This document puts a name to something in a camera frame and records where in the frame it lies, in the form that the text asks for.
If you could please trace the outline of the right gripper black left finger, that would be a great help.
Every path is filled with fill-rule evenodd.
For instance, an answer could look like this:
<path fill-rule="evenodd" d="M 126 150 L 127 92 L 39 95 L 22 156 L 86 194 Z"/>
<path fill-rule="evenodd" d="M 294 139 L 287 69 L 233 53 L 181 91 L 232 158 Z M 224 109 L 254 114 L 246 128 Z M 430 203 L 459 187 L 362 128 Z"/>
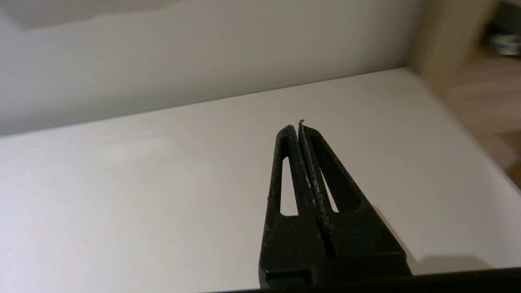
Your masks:
<path fill-rule="evenodd" d="M 291 172 L 297 215 L 281 213 L 283 161 Z M 276 135 L 263 237 L 259 254 L 259 285 L 291 287 L 311 284 L 311 269 L 327 258 L 317 221 L 314 195 L 294 126 Z"/>

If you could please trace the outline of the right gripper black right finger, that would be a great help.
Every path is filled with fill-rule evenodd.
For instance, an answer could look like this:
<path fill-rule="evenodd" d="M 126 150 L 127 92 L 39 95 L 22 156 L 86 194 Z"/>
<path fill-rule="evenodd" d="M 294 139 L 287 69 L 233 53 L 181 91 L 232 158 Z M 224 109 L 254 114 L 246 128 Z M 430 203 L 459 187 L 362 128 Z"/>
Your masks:
<path fill-rule="evenodd" d="M 312 281 L 411 276 L 404 249 L 323 135 L 300 122 L 298 143 L 326 250 L 326 259 L 311 268 Z"/>

